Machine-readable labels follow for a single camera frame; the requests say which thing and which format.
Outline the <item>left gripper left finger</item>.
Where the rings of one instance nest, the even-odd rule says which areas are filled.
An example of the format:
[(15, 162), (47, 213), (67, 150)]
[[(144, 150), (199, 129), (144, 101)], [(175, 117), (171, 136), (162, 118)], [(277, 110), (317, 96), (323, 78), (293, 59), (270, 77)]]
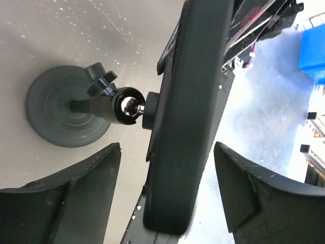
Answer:
[(119, 143), (19, 188), (1, 189), (1, 243), (103, 243)]

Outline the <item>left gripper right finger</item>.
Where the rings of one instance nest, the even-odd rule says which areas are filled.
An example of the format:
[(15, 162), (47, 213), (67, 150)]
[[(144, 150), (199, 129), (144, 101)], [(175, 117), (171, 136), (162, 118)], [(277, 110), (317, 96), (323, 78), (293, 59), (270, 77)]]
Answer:
[(228, 231), (235, 243), (324, 243), (324, 189), (214, 146)]

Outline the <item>black phone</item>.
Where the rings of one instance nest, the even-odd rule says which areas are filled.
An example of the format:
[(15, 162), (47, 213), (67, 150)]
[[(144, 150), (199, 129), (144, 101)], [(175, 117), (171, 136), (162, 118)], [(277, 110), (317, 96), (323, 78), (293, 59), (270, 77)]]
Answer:
[(186, 1), (165, 65), (149, 157), (144, 226), (186, 232), (224, 106), (219, 89), (233, 1)]

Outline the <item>black phone stand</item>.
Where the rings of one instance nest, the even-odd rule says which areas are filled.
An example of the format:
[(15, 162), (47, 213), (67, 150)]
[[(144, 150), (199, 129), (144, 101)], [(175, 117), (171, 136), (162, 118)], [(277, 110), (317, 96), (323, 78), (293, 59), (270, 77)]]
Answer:
[(116, 78), (101, 63), (51, 68), (29, 87), (26, 118), (42, 139), (66, 148), (90, 145), (111, 124), (131, 126), (139, 117), (143, 129), (152, 130), (159, 94), (144, 97), (133, 87), (117, 88)]

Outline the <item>blue plastic bin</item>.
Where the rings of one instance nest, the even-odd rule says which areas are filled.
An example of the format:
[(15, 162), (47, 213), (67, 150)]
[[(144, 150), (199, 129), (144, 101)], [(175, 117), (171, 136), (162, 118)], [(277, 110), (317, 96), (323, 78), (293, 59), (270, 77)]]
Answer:
[(324, 24), (302, 35), (299, 67), (319, 85), (324, 85)]

